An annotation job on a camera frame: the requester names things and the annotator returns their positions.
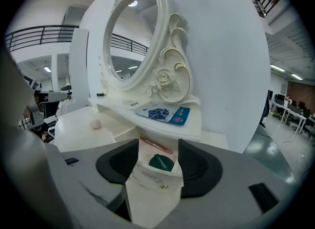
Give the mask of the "black balcony railing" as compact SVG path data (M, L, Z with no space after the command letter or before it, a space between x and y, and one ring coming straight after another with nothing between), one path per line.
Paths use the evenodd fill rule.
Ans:
M16 30L4 36L9 51L49 43L70 43L75 29L74 25L44 25Z

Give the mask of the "row of white office desks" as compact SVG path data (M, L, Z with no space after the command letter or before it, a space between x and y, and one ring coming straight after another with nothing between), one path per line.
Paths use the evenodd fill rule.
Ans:
M294 126L295 134L302 132L307 120L312 120L315 123L315 120L311 118L307 110L295 106L290 99L282 94L275 94L274 97L272 97L272 91L268 91L268 100L273 116L280 118L281 123L289 124L291 120L298 121L297 126Z

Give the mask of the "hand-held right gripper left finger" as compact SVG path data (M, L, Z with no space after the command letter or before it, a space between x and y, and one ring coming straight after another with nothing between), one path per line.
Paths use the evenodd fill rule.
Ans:
M75 229L139 229L132 223L126 191L138 152L138 139L131 139L62 153Z

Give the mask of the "pink pen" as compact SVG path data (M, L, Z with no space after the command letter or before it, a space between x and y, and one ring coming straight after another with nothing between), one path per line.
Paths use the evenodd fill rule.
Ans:
M159 149L159 150L161 150L161 151L163 151L163 152L165 152L165 153L167 153L167 154L170 154L170 155L173 154L173 151L172 151L171 149L166 148L166 147L164 147L164 146L162 146L162 145L160 145L160 144L158 144L158 143L156 143L156 142L153 142L153 141L151 141L151 140L148 140L148 139L146 139L146 138L144 138L144 137L140 137L140 139L141 139L143 142L149 144L150 146L155 147L156 149Z

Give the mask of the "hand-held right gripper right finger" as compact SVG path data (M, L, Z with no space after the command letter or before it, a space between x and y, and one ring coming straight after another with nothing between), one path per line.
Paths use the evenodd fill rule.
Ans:
M266 229L298 191L251 156L183 139L178 145L184 185L171 229Z

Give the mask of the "white vanity dressing table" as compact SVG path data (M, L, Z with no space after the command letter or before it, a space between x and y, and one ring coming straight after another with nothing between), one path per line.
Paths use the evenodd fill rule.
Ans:
M55 127L55 145L62 152L94 148L121 140L149 136L160 144L166 139L198 141L228 149L225 135L202 130L202 115L196 104L187 104L189 116L183 126L172 125L139 116L135 111L146 103L139 100L136 107L124 107L122 102L133 100L90 98L90 106L62 115ZM102 127L93 130L90 121L99 119Z

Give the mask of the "small dark green jar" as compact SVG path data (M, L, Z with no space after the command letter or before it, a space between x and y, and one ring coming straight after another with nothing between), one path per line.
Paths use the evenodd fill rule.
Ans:
M174 167L174 162L167 156L155 154L149 161L149 166L171 172Z

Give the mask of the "oval white-framed mirror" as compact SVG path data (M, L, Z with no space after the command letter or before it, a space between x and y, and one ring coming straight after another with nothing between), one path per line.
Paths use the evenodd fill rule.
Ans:
M103 40L107 99L199 105L185 54L186 26L171 0L115 0Z

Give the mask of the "blue facial mask packet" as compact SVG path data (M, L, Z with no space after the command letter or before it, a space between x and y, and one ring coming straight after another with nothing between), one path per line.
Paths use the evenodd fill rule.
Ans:
M155 103L138 108L135 113L148 119L183 126L189 116L190 109L182 106Z

